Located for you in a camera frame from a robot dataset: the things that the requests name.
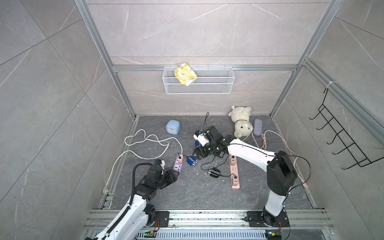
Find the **purple power strip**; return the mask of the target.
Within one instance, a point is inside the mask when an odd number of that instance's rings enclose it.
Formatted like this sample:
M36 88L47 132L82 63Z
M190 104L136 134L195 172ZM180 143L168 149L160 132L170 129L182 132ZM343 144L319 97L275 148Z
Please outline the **purple power strip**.
M180 175L181 175L182 167L183 167L183 164L182 164L182 165L177 164L177 163L176 163L176 160L175 160L173 170L175 170L175 171L178 172L178 173L177 173L177 177L178 177L177 182L178 182L179 179L180 179Z

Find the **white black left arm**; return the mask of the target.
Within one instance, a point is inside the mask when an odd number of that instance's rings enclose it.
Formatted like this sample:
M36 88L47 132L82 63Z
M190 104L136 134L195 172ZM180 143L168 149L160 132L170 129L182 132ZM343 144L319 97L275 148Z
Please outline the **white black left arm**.
M149 166L147 174L136 184L136 170L141 166ZM105 227L94 240L133 240L145 226L156 224L155 206L149 204L157 194L179 178L177 170L165 170L165 161L156 160L154 163L139 163L132 172L131 196L116 217Z

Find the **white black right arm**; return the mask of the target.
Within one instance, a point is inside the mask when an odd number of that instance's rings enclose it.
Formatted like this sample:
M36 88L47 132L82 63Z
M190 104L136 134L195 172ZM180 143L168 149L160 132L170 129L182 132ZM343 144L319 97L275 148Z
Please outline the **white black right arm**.
M223 136L214 126L206 130L197 130L194 139L199 145L194 149L193 156L199 160L210 155L228 154L230 157L241 158L266 172L267 185L270 189L268 200L262 211L262 219L266 226L274 227L283 216L285 201L294 188L298 173L291 158L283 151L269 152L249 145L232 136Z

